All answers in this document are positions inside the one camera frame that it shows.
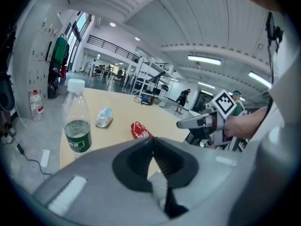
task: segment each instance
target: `bottle cap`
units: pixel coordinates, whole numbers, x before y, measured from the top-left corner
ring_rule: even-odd
[[[71,93],[80,94],[84,91],[85,81],[79,79],[68,80],[68,91]]]

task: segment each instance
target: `plug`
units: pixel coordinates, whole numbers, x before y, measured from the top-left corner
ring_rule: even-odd
[[[24,155],[24,150],[23,150],[23,148],[20,146],[20,144],[17,144],[17,149],[19,150],[20,154]]]

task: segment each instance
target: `green bottle label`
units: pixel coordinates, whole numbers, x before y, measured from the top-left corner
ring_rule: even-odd
[[[86,152],[92,144],[90,125],[86,121],[71,121],[65,127],[65,134],[71,149],[77,153]]]

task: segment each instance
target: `gray floor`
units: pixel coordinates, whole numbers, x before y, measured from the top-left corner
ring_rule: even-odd
[[[129,93],[129,88],[122,88],[117,81],[101,80],[99,78],[89,79],[84,73],[67,73],[66,79],[59,81],[60,95],[56,99],[48,99],[44,104],[45,118],[42,122],[34,122],[23,118],[26,125],[22,124],[20,118],[16,118],[13,125],[17,131],[16,141],[22,146],[28,159],[41,161],[43,151],[50,150],[50,157],[45,173],[56,173],[59,170],[60,142],[63,131],[62,106],[67,95],[67,83],[70,78],[83,79],[87,88]],[[186,119],[191,117],[190,113],[183,110],[183,115],[176,112],[177,103],[169,100],[165,110],[171,114]],[[36,188],[47,179],[42,175],[37,163],[27,161],[17,150],[16,141],[12,144],[0,145],[2,161],[7,165],[10,176],[28,192],[33,193]],[[166,180],[161,173],[156,173],[150,178],[154,186],[154,197],[159,201],[166,195]]]

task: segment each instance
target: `plastic water bottle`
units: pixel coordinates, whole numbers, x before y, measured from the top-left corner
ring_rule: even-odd
[[[90,114],[83,95],[85,81],[68,80],[68,91],[64,105],[64,131],[75,158],[91,150]]]
[[[100,128],[105,128],[110,124],[112,120],[113,120],[112,110],[111,108],[106,107],[98,114],[96,118],[96,126]]]
[[[42,121],[44,119],[44,106],[42,97],[38,94],[37,90],[33,91],[33,95],[29,98],[30,110],[34,121]]]

